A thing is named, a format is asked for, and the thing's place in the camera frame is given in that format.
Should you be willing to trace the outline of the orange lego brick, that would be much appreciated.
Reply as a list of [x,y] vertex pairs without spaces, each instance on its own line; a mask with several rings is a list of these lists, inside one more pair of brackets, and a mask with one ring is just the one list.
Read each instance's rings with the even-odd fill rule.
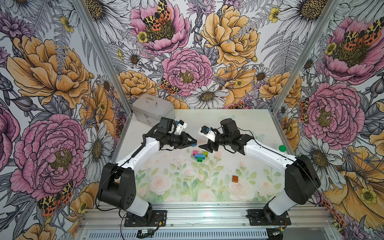
[[238,183],[239,177],[238,176],[232,176],[232,183]]

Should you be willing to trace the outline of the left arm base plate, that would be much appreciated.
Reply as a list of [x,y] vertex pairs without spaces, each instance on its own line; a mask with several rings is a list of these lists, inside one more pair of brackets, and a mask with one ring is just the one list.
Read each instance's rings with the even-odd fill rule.
[[125,227],[160,227],[166,226],[167,210],[152,210],[143,217],[128,212],[125,217]]

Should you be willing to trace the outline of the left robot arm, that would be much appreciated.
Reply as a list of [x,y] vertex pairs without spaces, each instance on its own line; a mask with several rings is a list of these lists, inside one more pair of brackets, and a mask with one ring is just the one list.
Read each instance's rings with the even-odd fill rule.
[[165,146],[173,151],[195,145],[197,140],[185,132],[187,126],[182,120],[161,118],[158,124],[142,135],[142,143],[132,153],[115,164],[107,163],[103,167],[97,199],[137,217],[147,217],[152,206],[136,196],[136,173]]

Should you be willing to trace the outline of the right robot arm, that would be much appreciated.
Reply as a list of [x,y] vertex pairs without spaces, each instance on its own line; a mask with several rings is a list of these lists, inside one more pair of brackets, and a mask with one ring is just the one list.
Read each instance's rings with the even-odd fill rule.
[[321,181],[316,170],[305,155],[298,157],[279,152],[259,142],[253,134],[242,134],[233,119],[220,122],[221,131],[203,126],[199,132],[208,142],[200,148],[213,153],[220,146],[230,147],[231,153],[240,153],[255,158],[274,168],[283,177],[284,190],[264,206],[264,216],[272,221],[296,205],[304,205],[320,188]]

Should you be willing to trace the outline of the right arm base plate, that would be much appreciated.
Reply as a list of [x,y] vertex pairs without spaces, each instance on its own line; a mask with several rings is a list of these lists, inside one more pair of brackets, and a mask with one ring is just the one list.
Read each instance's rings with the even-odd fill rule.
[[290,226],[291,220],[288,212],[284,212],[281,216],[275,215],[269,210],[250,209],[247,210],[246,218],[251,226]]

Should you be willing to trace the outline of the light blue long lego brick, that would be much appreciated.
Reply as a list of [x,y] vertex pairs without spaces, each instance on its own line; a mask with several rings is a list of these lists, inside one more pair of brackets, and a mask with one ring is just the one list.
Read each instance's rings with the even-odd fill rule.
[[204,160],[204,159],[206,158],[206,156],[203,155],[203,154],[195,154],[195,158],[196,158],[196,159],[202,159],[202,160]]

